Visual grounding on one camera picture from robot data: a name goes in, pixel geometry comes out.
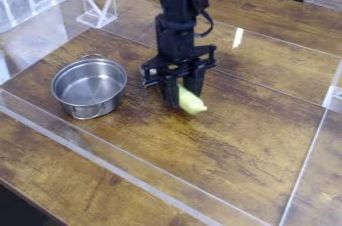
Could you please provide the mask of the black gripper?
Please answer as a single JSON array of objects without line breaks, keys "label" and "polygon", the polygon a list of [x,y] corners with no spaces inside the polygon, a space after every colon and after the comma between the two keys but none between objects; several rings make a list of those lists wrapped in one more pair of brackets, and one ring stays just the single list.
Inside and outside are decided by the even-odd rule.
[{"label": "black gripper", "polygon": [[179,107],[179,88],[177,78],[183,77],[185,88],[201,96],[206,70],[215,66],[215,45],[202,45],[194,48],[194,54],[186,59],[167,60],[157,55],[141,67],[143,85],[161,86],[162,96],[173,108]]}]

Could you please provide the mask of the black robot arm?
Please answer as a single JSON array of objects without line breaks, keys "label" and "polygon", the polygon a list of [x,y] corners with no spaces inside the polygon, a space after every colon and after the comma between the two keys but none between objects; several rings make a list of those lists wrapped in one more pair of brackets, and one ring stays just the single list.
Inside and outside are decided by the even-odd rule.
[{"label": "black robot arm", "polygon": [[214,29],[206,8],[209,0],[159,0],[162,13],[155,18],[158,54],[142,65],[143,85],[158,85],[167,104],[178,108],[178,79],[201,96],[206,70],[215,66],[215,45],[195,45]]}]

